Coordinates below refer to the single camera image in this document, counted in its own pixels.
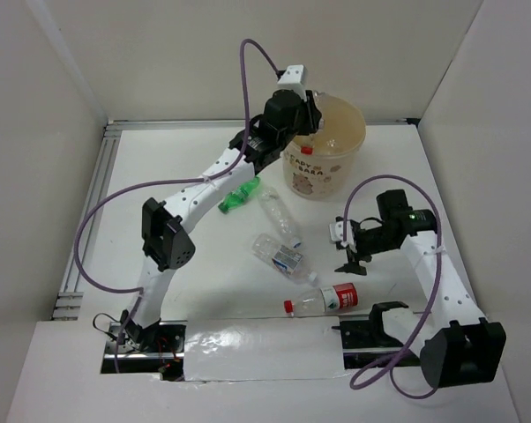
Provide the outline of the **large red label bottle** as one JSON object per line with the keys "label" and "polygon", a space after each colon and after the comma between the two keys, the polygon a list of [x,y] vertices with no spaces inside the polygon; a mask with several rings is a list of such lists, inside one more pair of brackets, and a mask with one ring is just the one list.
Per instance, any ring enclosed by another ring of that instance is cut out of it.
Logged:
{"label": "large red label bottle", "polygon": [[295,300],[283,301],[283,307],[287,314],[293,316],[330,315],[355,308],[358,301],[356,286],[345,283],[315,288]]}

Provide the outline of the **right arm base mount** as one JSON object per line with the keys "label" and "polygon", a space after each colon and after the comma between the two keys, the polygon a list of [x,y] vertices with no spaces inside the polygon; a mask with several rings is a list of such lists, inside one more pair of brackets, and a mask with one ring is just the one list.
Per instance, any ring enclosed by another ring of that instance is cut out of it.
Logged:
{"label": "right arm base mount", "polygon": [[340,319],[331,327],[340,335],[345,369],[360,369],[386,355],[398,352],[402,343],[371,333],[367,317]]}

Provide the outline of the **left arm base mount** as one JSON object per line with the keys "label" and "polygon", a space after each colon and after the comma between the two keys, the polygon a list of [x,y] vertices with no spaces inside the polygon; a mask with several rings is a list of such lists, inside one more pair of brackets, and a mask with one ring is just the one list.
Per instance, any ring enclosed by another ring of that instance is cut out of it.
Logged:
{"label": "left arm base mount", "polygon": [[185,324],[162,323],[147,346],[135,344],[125,331],[119,334],[119,322],[107,313],[95,315],[92,326],[105,337],[103,375],[155,374],[166,382],[185,381]]}

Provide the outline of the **small red label bottle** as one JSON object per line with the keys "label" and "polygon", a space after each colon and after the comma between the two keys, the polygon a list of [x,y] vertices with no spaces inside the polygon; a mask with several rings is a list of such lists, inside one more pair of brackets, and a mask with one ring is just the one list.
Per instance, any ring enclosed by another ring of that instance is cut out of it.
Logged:
{"label": "small red label bottle", "polygon": [[327,123],[330,116],[330,101],[326,93],[313,91],[318,109],[322,113],[321,129],[314,135],[304,136],[300,141],[300,153],[304,155],[335,155],[340,152],[336,136],[332,134],[331,124]]}

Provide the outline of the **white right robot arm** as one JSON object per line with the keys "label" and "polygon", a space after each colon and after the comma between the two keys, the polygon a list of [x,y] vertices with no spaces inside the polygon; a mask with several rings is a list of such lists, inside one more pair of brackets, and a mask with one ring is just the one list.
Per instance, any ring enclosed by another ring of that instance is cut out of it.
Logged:
{"label": "white right robot arm", "polygon": [[408,345],[433,389],[492,382],[505,348],[501,323],[477,307],[441,243],[438,219],[431,210],[415,210],[402,189],[378,195],[378,226],[338,217],[330,226],[337,249],[347,261],[339,270],[366,275],[365,264],[377,254],[399,251],[415,272],[427,299],[421,315],[401,301],[374,305],[368,334],[377,345]]}

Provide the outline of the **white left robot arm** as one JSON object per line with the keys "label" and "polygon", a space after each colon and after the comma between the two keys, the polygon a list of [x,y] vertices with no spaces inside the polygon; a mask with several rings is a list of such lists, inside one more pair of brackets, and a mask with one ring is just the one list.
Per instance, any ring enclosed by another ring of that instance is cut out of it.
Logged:
{"label": "white left robot arm", "polygon": [[173,196],[147,199],[142,206],[141,235],[145,260],[136,295],[121,314],[125,339],[139,352],[157,341],[161,306],[176,270],[185,266],[196,248],[190,238],[197,223],[231,191],[274,163],[297,136],[319,129],[321,112],[311,90],[299,95],[278,90],[264,111],[229,142],[222,155],[194,182]]}

